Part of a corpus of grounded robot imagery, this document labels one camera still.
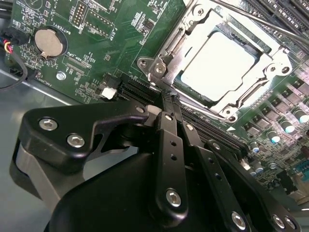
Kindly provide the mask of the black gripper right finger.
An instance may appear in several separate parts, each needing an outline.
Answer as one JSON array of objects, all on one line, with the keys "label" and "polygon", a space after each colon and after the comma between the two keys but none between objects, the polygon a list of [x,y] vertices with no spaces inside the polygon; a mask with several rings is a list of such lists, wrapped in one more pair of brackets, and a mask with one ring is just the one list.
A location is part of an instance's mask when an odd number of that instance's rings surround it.
[{"label": "black gripper right finger", "polygon": [[206,179],[213,198],[212,219],[217,232],[299,232],[292,215],[267,192],[232,153],[209,140],[203,143],[196,129],[183,120],[179,96],[173,110],[196,170]]}]

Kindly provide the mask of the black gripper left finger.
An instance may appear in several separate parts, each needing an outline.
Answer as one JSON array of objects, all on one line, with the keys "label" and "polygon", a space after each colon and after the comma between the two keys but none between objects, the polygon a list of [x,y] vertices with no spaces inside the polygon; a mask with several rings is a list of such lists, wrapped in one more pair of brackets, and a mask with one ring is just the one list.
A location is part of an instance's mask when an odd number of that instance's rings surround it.
[{"label": "black gripper left finger", "polygon": [[153,158],[151,217],[189,210],[183,140],[172,97],[153,105],[112,101],[26,112],[11,165],[14,181],[52,211],[69,191],[138,154]]}]

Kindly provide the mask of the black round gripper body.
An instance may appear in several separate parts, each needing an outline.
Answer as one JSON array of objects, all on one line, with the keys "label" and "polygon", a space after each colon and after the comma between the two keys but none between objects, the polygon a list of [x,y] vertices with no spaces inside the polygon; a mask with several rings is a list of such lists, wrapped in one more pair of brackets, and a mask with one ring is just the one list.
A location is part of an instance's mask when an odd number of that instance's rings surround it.
[{"label": "black round gripper body", "polygon": [[213,232],[204,187],[186,168],[189,212],[177,227],[163,228],[149,212],[153,158],[134,155],[69,191],[52,213],[50,232]]}]

